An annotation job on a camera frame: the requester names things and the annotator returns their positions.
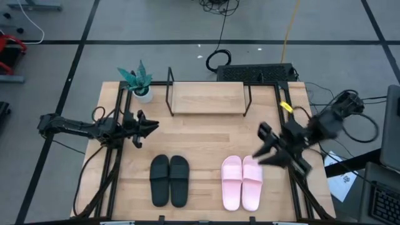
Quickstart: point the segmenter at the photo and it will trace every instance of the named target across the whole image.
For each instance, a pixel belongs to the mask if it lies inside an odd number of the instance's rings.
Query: wooden tabletop
[[[107,112],[114,109],[118,86],[118,82],[104,82],[98,106],[105,107]],[[136,149],[131,139],[125,140],[112,219],[154,221],[164,215],[168,221],[248,221],[249,216],[255,216],[257,221],[296,220],[288,172],[280,167],[263,167],[264,184],[257,211],[248,212],[241,206],[237,211],[230,212],[223,207],[220,168],[224,159],[231,155],[244,158],[254,153],[262,144],[257,137],[262,121],[266,121],[276,134],[280,132],[273,87],[251,87],[252,104],[246,117],[201,114],[171,117],[165,103],[166,87],[152,86],[151,89],[153,100],[141,104],[133,97],[130,111],[136,114],[142,109],[148,119],[159,121],[160,127],[142,140],[141,149]],[[290,82],[289,92],[293,106],[302,106],[311,113],[304,83]],[[121,109],[124,109],[125,98],[126,92]],[[295,118],[301,125],[307,124],[304,112],[296,111]],[[85,161],[98,148],[99,143],[90,140]],[[106,150],[102,150],[87,165],[77,198],[78,212],[84,209],[99,188],[105,154]],[[166,154],[169,158],[180,155],[189,162],[189,196],[183,208],[175,208],[171,202],[164,207],[152,204],[149,170],[151,161],[159,154]],[[303,157],[313,167],[307,179],[311,192],[324,209],[335,216],[321,156],[314,151],[304,151]],[[108,196],[107,192],[102,215],[106,214]],[[299,198],[302,216],[306,217],[300,190]]]

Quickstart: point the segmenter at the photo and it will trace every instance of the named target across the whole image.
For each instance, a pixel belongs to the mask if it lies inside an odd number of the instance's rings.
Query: potted plant
[[[118,71],[128,83],[128,86],[126,88],[132,91],[135,97],[141,103],[148,103],[153,99],[153,92],[150,88],[152,75],[146,74],[146,70],[141,60],[136,74],[134,71],[131,71],[131,73],[129,73],[125,69],[121,68],[118,68]]]

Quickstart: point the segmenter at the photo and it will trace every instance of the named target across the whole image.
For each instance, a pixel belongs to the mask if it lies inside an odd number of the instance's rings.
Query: wooden shelf
[[[172,112],[176,114],[243,114],[242,82],[174,82]]]

